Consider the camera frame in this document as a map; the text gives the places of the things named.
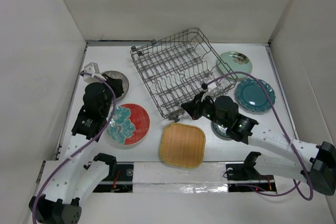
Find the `square woven bamboo plate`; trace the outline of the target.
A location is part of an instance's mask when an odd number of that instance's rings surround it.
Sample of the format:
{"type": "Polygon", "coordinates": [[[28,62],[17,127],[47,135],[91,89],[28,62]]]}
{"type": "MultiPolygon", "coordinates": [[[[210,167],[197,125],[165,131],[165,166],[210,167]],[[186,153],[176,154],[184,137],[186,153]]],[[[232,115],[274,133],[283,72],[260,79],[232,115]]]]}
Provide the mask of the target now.
{"type": "Polygon", "coordinates": [[[159,157],[168,165],[197,168],[203,162],[205,142],[205,133],[199,127],[172,123],[163,131],[159,157]]]}

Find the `red plate with teal flower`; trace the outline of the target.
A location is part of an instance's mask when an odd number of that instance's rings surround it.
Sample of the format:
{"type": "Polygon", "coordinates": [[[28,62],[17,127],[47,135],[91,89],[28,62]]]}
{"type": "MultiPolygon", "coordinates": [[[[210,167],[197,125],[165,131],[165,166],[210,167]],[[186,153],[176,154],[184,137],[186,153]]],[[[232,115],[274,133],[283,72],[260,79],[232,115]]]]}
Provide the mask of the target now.
{"type": "Polygon", "coordinates": [[[150,117],[140,105],[125,103],[117,106],[106,129],[106,142],[115,148],[129,149],[137,146],[150,129],[150,117]]]}

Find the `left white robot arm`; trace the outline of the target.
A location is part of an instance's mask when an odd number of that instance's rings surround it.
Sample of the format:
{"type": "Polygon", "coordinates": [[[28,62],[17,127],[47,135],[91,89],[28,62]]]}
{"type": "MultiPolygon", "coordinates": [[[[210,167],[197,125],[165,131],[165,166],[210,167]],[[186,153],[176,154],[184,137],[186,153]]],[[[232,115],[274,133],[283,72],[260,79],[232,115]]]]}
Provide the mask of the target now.
{"type": "Polygon", "coordinates": [[[89,74],[97,82],[86,86],[64,158],[29,202],[33,223],[78,223],[82,204],[98,184],[117,177],[116,157],[92,154],[114,116],[122,80],[89,74]]]}

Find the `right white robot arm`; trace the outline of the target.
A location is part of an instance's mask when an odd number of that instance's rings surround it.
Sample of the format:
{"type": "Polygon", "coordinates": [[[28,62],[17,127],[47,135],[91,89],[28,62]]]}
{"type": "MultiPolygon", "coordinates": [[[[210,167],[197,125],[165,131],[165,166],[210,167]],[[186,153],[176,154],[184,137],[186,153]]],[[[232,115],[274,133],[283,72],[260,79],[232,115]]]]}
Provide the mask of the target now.
{"type": "Polygon", "coordinates": [[[243,174],[248,178],[257,175],[276,175],[305,182],[313,190],[332,196],[335,193],[335,146],[329,142],[320,145],[287,139],[262,126],[256,120],[241,114],[238,104],[229,96],[216,100],[204,92],[192,101],[181,104],[193,120],[205,117],[224,127],[232,140],[260,147],[274,153],[267,156],[250,152],[244,160],[243,174]]]}

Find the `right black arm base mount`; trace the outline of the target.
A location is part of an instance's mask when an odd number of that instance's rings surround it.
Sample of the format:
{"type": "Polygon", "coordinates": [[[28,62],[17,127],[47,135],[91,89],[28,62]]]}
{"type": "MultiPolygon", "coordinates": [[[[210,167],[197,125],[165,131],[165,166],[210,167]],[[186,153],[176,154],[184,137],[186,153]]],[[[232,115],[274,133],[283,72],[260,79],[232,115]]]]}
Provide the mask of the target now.
{"type": "Polygon", "coordinates": [[[277,192],[273,175],[260,175],[256,171],[247,172],[243,163],[226,163],[225,168],[223,177],[227,179],[229,193],[277,192]]]}

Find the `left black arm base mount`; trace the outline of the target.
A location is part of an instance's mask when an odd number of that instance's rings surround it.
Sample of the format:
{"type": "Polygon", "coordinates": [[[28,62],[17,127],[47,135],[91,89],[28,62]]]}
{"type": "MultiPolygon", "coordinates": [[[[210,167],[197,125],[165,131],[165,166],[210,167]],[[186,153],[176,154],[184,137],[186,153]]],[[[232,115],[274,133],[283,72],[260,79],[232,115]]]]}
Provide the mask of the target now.
{"type": "Polygon", "coordinates": [[[93,190],[94,193],[133,192],[134,163],[117,163],[116,169],[103,179],[93,190]]]}

